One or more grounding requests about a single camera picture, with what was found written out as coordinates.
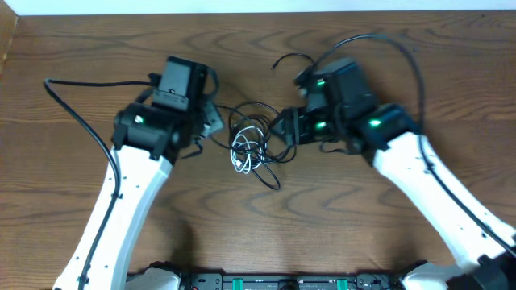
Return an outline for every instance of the wooden table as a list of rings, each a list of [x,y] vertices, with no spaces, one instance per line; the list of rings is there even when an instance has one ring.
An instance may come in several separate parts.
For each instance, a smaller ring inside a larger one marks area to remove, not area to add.
[[[73,253],[97,199],[106,160],[45,92],[42,80],[145,80],[166,56],[208,64],[217,102],[301,106],[293,77],[367,32],[412,48],[427,82],[428,135],[449,168],[516,225],[516,12],[204,14],[24,17],[0,86],[0,288],[48,288]],[[339,51],[363,65],[386,102],[416,116],[413,78],[399,52],[371,41]],[[116,112],[141,88],[56,87],[108,141]],[[274,192],[235,173],[205,142],[181,160],[150,210],[131,270],[156,260],[228,272],[397,270],[416,259],[452,263],[447,248],[397,188],[360,156],[300,147],[273,166]]]

